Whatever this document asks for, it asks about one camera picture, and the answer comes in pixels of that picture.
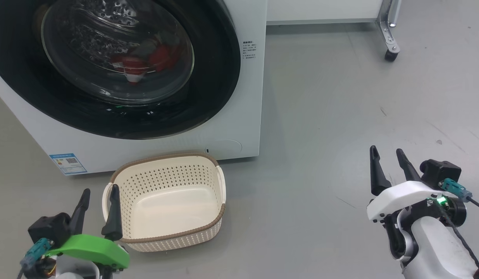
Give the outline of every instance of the qr code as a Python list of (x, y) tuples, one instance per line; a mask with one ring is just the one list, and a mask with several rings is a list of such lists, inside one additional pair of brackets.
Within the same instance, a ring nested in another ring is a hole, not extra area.
[(77, 163), (78, 161), (76, 161), (76, 159), (74, 158), (66, 158), (65, 159), (69, 164), (74, 164), (74, 163)]

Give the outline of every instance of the laundry basket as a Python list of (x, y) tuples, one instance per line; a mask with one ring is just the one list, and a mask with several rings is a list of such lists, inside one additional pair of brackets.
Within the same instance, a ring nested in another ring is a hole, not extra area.
[(170, 155), (122, 166), (103, 191), (105, 221), (112, 184), (120, 191), (121, 242), (137, 251), (199, 244), (221, 227), (226, 184), (221, 167), (208, 155)]

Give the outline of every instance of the green led light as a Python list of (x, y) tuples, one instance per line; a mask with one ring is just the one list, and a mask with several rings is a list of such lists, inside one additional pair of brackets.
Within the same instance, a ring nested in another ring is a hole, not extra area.
[(442, 204), (446, 202), (446, 198), (442, 196), (441, 198), (437, 198), (436, 201), (438, 201), (439, 204)]

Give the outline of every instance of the brown basket rim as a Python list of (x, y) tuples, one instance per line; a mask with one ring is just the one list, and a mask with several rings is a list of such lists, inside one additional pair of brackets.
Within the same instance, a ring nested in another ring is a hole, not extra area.
[[(110, 177), (110, 182), (114, 183), (115, 179), (117, 178), (117, 175), (119, 175), (119, 173), (121, 173), (123, 170), (125, 170), (125, 169), (127, 169), (131, 166), (135, 166), (135, 165), (139, 165), (139, 164), (143, 164), (143, 163), (148, 163), (148, 162), (152, 162), (152, 161), (158, 161), (158, 160), (163, 160), (163, 159), (171, 159), (171, 158), (179, 158), (179, 157), (204, 157), (206, 159), (209, 159), (215, 166), (219, 165), (219, 163), (217, 162), (216, 159), (214, 159), (213, 157), (211, 157), (207, 154), (203, 154), (203, 153), (181, 153), (181, 154), (162, 155), (162, 156), (157, 156), (157, 157), (150, 157), (150, 158), (147, 158), (147, 159), (136, 160), (136, 161), (124, 164), (122, 167), (120, 167), (117, 171), (115, 171), (113, 173), (113, 175)], [(174, 233), (174, 234), (170, 234), (170, 235), (158, 236), (158, 237), (135, 238), (135, 239), (121, 238), (120, 241), (124, 242), (124, 243), (127, 243), (127, 244), (140, 244), (140, 243), (147, 243), (147, 242), (169, 240), (169, 239), (183, 237), (183, 236), (187, 236), (187, 235), (191, 235), (191, 234), (195, 234), (195, 233), (200, 233), (202, 231), (208, 230), (208, 229), (212, 228), (213, 226), (215, 226), (222, 219), (222, 216), (224, 215), (224, 210), (225, 209), (226, 209), (226, 204), (223, 203), (221, 205), (221, 210), (219, 212), (219, 215), (217, 215), (216, 219), (214, 219), (209, 224), (207, 224), (205, 226), (201, 226), (201, 227), (196, 228), (196, 229), (192, 229), (192, 230), (188, 230), (188, 231), (184, 231), (184, 232), (179, 232), (179, 233)]]

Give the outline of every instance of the front-loading washing machine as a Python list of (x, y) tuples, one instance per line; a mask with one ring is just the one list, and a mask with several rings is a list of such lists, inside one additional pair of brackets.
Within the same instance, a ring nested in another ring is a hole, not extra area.
[(0, 97), (65, 175), (259, 154), (266, 0), (0, 0)]

